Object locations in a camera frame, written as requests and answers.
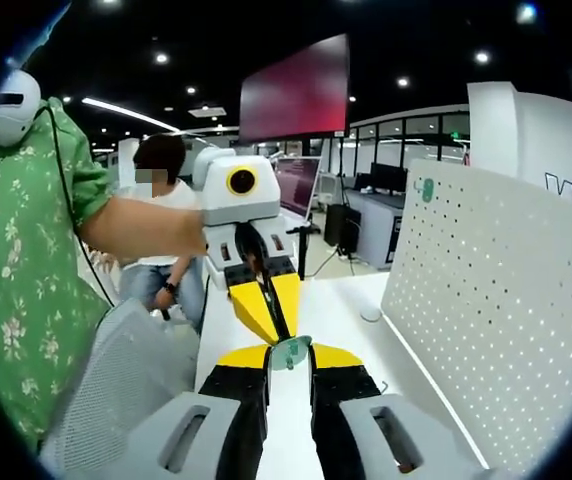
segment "white t-shirt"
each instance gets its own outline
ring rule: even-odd
[[[179,182],[169,194],[154,198],[150,184],[138,184],[135,187],[122,189],[118,192],[118,195],[167,208],[199,210],[197,195],[195,195],[195,192],[184,182]],[[128,265],[125,268],[133,265],[173,265],[177,261],[177,258],[178,257],[145,257],[140,258],[136,263]]]

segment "ceiling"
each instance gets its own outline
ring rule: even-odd
[[[467,103],[468,82],[510,80],[522,91],[572,99],[567,67],[542,22],[518,24],[516,9],[499,0],[75,0],[28,70],[44,96],[71,98],[68,112],[101,148],[126,132],[163,129],[84,105],[84,97],[181,129],[236,126],[245,77],[340,33],[349,36],[356,98],[349,122]],[[485,65],[474,60],[480,49],[490,56]],[[159,53],[166,64],[155,62]],[[402,76],[407,88],[397,85]],[[227,115],[188,113],[204,105]]]

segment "green floral shirt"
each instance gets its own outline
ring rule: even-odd
[[[109,199],[107,172],[62,104],[48,104],[81,225]],[[108,310],[79,278],[77,251],[43,112],[19,146],[0,148],[0,400],[33,449]]]

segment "jeans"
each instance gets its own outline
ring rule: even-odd
[[[147,308],[150,307],[172,268],[172,265],[135,265],[127,268],[119,281],[120,297],[122,300],[137,298]],[[177,286],[175,303],[181,306],[186,319],[199,335],[202,332],[205,295],[202,262],[193,258]]]

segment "black computer tower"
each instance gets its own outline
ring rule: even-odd
[[[342,254],[355,253],[359,241],[362,214],[347,205],[329,205],[326,210],[324,241],[339,246]]]

